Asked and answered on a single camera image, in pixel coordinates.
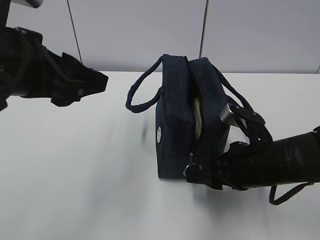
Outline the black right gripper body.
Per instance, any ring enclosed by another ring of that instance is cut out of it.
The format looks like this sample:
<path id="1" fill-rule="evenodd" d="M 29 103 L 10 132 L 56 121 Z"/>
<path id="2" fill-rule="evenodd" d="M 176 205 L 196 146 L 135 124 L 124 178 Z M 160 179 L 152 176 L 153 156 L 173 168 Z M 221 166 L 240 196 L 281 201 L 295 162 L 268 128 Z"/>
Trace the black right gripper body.
<path id="1" fill-rule="evenodd" d="M 214 190 L 223 186 L 237 191 L 276 186 L 272 167 L 268 166 L 265 142 L 246 144 L 236 141 L 221 155 L 201 155 L 185 168 L 188 183 L 202 184 Z"/>

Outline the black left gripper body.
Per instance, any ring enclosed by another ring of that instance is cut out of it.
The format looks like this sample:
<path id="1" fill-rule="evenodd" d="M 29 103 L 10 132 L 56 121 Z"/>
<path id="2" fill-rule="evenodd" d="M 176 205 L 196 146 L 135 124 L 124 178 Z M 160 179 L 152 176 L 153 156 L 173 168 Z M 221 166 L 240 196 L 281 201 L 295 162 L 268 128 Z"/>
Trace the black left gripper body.
<path id="1" fill-rule="evenodd" d="M 83 80 L 78 73 L 83 65 L 73 56 L 51 52 L 42 45 L 43 36 L 17 27 L 30 49 L 30 63 L 14 94 L 26 99 L 49 98 L 58 107 L 67 107 L 83 97 Z"/>

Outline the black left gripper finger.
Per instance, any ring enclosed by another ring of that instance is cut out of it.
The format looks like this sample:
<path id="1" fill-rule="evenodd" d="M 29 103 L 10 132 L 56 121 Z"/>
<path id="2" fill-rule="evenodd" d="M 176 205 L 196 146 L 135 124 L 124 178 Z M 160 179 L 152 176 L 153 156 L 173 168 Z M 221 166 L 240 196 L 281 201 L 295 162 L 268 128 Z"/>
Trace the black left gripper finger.
<path id="1" fill-rule="evenodd" d="M 106 90 L 109 77 L 84 66 L 75 57 L 62 53 L 62 70 L 73 81 L 79 97 L 102 93 Z"/>

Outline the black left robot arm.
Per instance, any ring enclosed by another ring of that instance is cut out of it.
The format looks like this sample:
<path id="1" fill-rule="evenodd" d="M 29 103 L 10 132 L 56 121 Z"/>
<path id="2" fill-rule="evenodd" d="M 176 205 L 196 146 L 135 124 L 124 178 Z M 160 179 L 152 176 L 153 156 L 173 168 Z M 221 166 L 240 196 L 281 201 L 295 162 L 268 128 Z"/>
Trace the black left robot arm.
<path id="1" fill-rule="evenodd" d="M 57 55 L 43 45 L 43 35 L 23 27 L 8 27 L 11 1 L 0 2 L 0 109 L 7 99 L 48 98 L 67 107 L 106 90 L 108 76 L 88 68 L 63 52 Z"/>

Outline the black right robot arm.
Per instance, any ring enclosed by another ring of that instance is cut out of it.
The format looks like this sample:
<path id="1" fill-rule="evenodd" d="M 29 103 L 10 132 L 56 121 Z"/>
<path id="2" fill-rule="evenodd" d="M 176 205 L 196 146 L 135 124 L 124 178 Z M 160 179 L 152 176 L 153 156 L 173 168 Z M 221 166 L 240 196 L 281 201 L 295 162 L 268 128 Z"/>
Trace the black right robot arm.
<path id="1" fill-rule="evenodd" d="M 237 191 L 320 181 L 320 134 L 308 132 L 272 142 L 235 141 L 221 155 L 200 155 L 187 165 L 188 183 Z"/>

